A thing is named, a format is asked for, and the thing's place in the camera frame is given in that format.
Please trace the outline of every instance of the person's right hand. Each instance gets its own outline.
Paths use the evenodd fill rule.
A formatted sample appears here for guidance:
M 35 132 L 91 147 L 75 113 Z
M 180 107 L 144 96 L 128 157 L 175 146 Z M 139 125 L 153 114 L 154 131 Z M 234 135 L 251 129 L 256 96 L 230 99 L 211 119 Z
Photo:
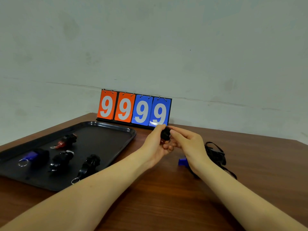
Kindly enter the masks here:
M 206 153 L 202 137 L 197 133 L 182 128 L 169 127 L 171 129 L 171 138 L 176 140 L 174 146 L 183 150 L 190 168 L 198 175 L 198 168 L 199 166 L 202 167 L 201 163 L 211 162 Z

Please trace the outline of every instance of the blue number card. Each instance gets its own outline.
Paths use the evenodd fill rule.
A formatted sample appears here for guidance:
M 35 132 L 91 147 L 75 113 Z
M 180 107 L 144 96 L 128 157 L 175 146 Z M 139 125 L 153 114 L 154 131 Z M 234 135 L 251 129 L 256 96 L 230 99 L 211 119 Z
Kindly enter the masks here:
M 152 96 L 137 95 L 133 109 L 132 123 L 148 126 L 152 108 Z
M 168 124 L 171 99 L 154 97 L 149 126 Z

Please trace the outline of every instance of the white wall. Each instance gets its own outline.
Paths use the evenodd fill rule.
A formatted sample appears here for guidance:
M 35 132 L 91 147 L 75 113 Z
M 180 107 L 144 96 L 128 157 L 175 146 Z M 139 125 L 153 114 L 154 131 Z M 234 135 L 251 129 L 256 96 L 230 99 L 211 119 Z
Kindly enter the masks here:
M 172 97 L 171 123 L 308 143 L 308 0 L 0 0 L 0 144 Z

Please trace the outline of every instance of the hand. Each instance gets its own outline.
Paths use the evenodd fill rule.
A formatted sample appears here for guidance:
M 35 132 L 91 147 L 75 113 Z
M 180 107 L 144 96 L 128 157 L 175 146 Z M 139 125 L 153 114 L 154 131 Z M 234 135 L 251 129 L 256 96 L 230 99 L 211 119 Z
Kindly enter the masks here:
M 190 168 L 198 175 L 198 167 L 202 167 L 200 163 L 211 162 L 206 153 L 202 137 L 185 129 L 169 127 L 173 146 L 183 150 Z
M 147 168 L 152 168 L 164 155 L 173 151 L 174 141 L 163 141 L 160 138 L 160 133 L 165 127 L 166 125 L 157 125 L 140 148 L 141 157 L 144 159 Z

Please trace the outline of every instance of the number card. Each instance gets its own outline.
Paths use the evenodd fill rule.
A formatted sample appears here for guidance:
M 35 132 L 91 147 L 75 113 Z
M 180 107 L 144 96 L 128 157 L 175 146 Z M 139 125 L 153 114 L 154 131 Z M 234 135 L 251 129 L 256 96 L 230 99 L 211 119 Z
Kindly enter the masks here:
M 108 91 L 103 90 L 100 94 L 100 102 L 99 102 L 99 108 L 97 117 L 98 118 L 104 118 L 104 119 L 113 119 L 113 114 L 115 110 L 115 104 L 116 104 L 116 91 Z
M 115 120 L 121 122 L 131 122 L 133 107 L 135 102 L 135 94 L 120 92 L 118 105 L 115 113 Z
M 154 97 L 149 126 L 168 124 L 171 99 Z
M 153 97 L 137 95 L 133 110 L 132 123 L 148 126 L 152 108 Z

